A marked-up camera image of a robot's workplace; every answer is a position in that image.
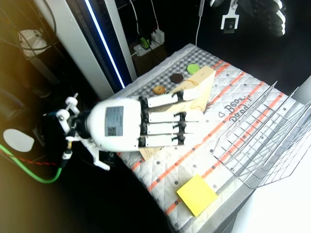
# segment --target led light strip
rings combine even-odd
[[[99,24],[98,24],[98,22],[97,22],[97,19],[96,19],[95,15],[94,15],[92,6],[91,6],[91,4],[89,3],[88,0],[85,0],[85,2],[86,2],[86,5],[87,5],[87,8],[88,8],[88,11],[89,11],[89,13],[90,13],[91,16],[92,16],[92,19],[93,19],[93,22],[94,22],[94,24],[95,24],[95,26],[96,26],[96,29],[97,29],[97,31],[98,31],[98,34],[99,34],[99,36],[101,37],[101,40],[102,40],[102,42],[103,42],[103,45],[104,45],[104,47],[105,47],[105,49],[106,49],[106,51],[107,51],[107,53],[108,53],[108,56],[109,56],[109,58],[110,58],[110,60],[111,60],[112,66],[113,66],[113,68],[114,68],[115,71],[116,71],[116,74],[117,74],[117,76],[118,76],[118,78],[119,78],[119,81],[120,81],[120,83],[121,83],[121,86],[122,86],[122,88],[125,88],[124,83],[123,83],[123,81],[122,81],[122,78],[121,78],[121,76],[120,76],[120,74],[119,74],[118,68],[117,68],[117,66],[116,66],[116,64],[115,64],[115,61],[113,60],[113,57],[112,57],[112,55],[111,55],[111,52],[110,52],[110,50],[109,50],[109,48],[108,48],[108,45],[107,45],[107,43],[106,43],[106,40],[105,40],[105,38],[104,38],[103,32],[102,32],[102,30],[101,30],[101,28],[100,28],[100,26],[99,26]]]

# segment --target gray label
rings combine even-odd
[[[106,108],[105,136],[123,135],[123,106]]]

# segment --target yellow sticky note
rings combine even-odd
[[[196,217],[217,198],[216,193],[199,175],[195,175],[178,189],[177,194]]]

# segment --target brown cookie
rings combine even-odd
[[[155,93],[156,95],[162,95],[165,93],[165,87],[164,86],[155,86],[152,89],[152,92]]]
[[[184,77],[182,76],[182,74],[173,74],[171,76],[171,81],[173,83],[181,83],[183,81]]]

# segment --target wire basket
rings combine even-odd
[[[250,188],[289,177],[311,147],[311,103],[287,116],[264,104],[275,84],[217,141],[214,156]]]

